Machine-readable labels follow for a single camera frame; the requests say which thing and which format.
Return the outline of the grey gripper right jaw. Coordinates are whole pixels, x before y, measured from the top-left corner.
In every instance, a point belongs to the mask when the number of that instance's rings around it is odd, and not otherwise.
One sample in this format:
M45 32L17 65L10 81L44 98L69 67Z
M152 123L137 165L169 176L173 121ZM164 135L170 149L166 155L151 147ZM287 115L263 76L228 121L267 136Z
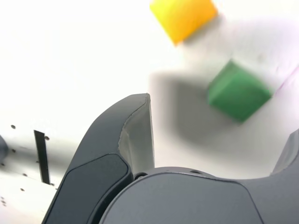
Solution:
M273 173L230 180L189 169L158 170L122 190L102 224L296 224L299 133L293 132Z

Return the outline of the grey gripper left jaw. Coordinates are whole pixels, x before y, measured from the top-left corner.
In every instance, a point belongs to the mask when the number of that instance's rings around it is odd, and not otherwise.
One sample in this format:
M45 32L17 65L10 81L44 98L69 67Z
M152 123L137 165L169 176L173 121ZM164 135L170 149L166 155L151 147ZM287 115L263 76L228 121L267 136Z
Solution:
M43 219L45 224L97 224L135 174L153 169L150 95L130 95L89 127Z

